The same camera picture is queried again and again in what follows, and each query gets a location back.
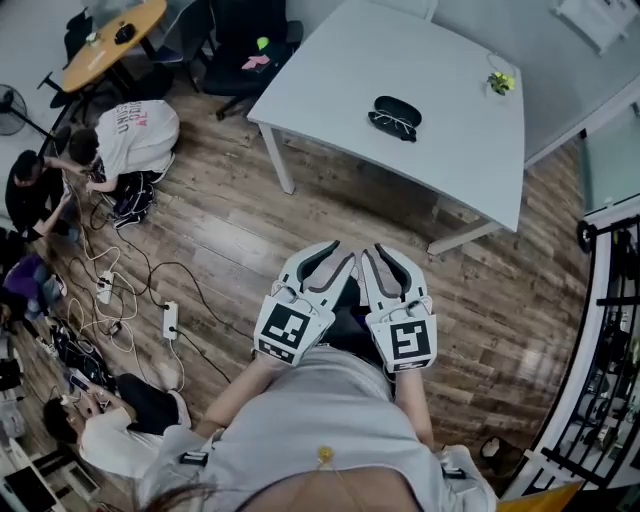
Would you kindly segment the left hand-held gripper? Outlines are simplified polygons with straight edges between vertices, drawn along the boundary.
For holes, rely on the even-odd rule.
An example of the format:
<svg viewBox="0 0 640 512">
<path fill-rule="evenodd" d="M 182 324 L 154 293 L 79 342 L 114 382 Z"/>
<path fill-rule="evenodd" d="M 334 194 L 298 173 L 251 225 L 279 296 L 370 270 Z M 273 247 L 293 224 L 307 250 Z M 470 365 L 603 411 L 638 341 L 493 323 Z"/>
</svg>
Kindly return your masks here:
<svg viewBox="0 0 640 512">
<path fill-rule="evenodd" d="M 335 321 L 332 310 L 356 267 L 355 254 L 345 257 L 323 286 L 304 288 L 304 281 L 339 245 L 338 240 L 316 243 L 285 262 L 262 303 L 253 336 L 254 353 L 295 367 L 324 337 Z"/>
</svg>

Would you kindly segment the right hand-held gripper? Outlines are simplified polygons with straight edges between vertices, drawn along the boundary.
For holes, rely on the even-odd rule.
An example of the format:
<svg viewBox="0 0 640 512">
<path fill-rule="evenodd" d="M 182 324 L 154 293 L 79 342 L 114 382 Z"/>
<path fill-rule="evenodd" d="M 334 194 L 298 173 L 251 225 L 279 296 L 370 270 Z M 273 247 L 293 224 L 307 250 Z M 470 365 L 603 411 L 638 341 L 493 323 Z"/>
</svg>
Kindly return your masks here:
<svg viewBox="0 0 640 512">
<path fill-rule="evenodd" d="M 396 249 L 380 243 L 374 247 L 400 286 L 399 295 L 388 292 L 373 256 L 368 250 L 362 252 L 371 309 L 365 323 L 384 368 L 388 373 L 400 373 L 428 367 L 437 356 L 437 317 L 422 269 Z M 409 303 L 398 305 L 400 300 Z"/>
</svg>

